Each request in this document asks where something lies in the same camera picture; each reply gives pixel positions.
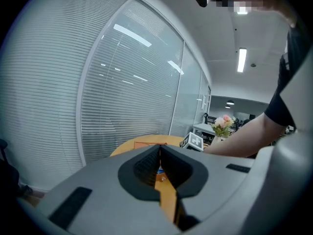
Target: white device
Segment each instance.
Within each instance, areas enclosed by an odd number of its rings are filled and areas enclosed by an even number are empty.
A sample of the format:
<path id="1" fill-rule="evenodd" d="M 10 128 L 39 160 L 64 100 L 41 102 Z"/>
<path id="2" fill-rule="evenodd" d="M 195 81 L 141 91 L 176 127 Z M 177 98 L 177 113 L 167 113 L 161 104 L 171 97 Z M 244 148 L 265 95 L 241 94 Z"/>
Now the white device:
<path id="1" fill-rule="evenodd" d="M 188 135 L 184 138 L 183 142 L 179 144 L 179 146 L 181 148 L 202 152 L 203 138 L 200 138 L 196 134 L 189 132 Z"/>

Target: round table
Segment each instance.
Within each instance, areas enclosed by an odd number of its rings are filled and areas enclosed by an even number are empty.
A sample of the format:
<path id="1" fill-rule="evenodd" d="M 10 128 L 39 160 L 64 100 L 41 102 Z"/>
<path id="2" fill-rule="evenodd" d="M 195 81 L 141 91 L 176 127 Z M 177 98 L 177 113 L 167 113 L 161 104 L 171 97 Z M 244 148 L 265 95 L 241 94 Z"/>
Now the round table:
<path id="1" fill-rule="evenodd" d="M 147 142 L 147 143 L 167 143 L 175 146 L 179 146 L 179 143 L 184 138 L 167 136 L 167 135 L 148 135 L 142 136 L 135 139 L 131 139 L 120 145 L 112 152 L 111 156 L 115 156 L 127 151 L 134 149 L 134 143 L 136 142 Z M 160 192 L 161 208 L 164 210 L 168 218 L 173 222 L 175 218 L 176 210 L 176 190 L 168 179 L 163 182 L 156 181 L 155 189 Z"/>

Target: flower vase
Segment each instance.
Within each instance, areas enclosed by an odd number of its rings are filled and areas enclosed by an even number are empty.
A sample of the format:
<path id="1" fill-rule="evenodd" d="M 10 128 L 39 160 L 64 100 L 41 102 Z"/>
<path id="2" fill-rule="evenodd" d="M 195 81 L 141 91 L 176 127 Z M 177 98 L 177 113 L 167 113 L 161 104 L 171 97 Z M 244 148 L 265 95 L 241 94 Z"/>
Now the flower vase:
<path id="1" fill-rule="evenodd" d="M 211 145 L 214 145 L 214 144 L 219 143 L 221 141 L 222 141 L 222 137 L 215 136 Z"/>

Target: black t-shirt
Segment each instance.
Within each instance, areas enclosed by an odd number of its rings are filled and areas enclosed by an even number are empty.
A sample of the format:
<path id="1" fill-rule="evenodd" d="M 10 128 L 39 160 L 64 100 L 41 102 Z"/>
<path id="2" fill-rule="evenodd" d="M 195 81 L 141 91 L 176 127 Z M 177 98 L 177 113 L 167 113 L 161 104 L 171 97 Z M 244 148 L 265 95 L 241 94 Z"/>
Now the black t-shirt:
<path id="1" fill-rule="evenodd" d="M 280 59 L 277 89 L 268 108 L 265 110 L 266 116 L 280 125 L 294 126 L 292 117 L 282 101 L 280 93 L 300 68 L 309 51 L 310 43 L 310 38 L 298 25 L 295 28 L 290 28 L 287 36 L 287 52 Z"/>

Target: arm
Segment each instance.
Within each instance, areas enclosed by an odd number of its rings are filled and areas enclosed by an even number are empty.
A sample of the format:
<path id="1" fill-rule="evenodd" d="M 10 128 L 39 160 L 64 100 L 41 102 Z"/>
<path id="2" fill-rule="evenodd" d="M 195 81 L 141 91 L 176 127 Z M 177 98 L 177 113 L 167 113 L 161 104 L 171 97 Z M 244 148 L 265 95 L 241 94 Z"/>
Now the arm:
<path id="1" fill-rule="evenodd" d="M 228 139 L 207 147 L 204 152 L 223 156 L 248 157 L 268 145 L 285 129 L 264 113 L 244 125 Z"/>

